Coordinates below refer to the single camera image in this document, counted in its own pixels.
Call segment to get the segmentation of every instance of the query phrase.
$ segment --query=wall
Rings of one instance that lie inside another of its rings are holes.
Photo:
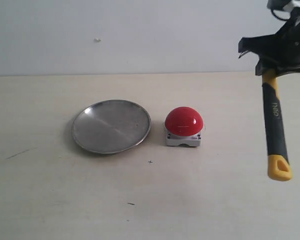
[[[282,25],[266,0],[0,0],[0,75],[253,70],[238,41]]]

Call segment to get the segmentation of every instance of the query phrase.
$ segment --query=red dome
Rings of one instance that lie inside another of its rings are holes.
[[[168,114],[164,125],[170,133],[187,137],[199,133],[204,127],[204,121],[196,110],[181,106]]]

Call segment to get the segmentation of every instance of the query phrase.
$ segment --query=white table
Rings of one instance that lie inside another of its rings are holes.
[[[288,182],[267,177],[253,72],[0,77],[0,240],[300,240],[300,74],[279,90]],[[98,157],[70,126],[107,99],[142,105],[152,130]],[[202,114],[201,147],[164,145],[179,106]]]

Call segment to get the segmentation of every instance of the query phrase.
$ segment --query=metal plate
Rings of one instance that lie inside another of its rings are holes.
[[[72,136],[89,152],[116,154],[140,144],[150,128],[150,116],[140,105],[106,100],[89,106],[76,117]]]

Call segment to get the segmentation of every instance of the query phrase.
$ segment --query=scratch on table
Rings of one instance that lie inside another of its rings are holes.
[[[34,149],[37,149],[37,147],[34,147],[34,148],[30,148],[30,149],[26,149],[26,150],[24,150],[24,151],[21,151],[21,152],[15,154],[15,155],[12,155],[12,156],[10,156],[10,157],[7,157],[6,160],[7,160],[7,159],[12,159],[12,158],[14,158],[14,157],[16,157],[16,156],[18,156],[18,155],[20,155],[20,154],[24,154],[24,153],[29,152],[29,151],[34,150]]]

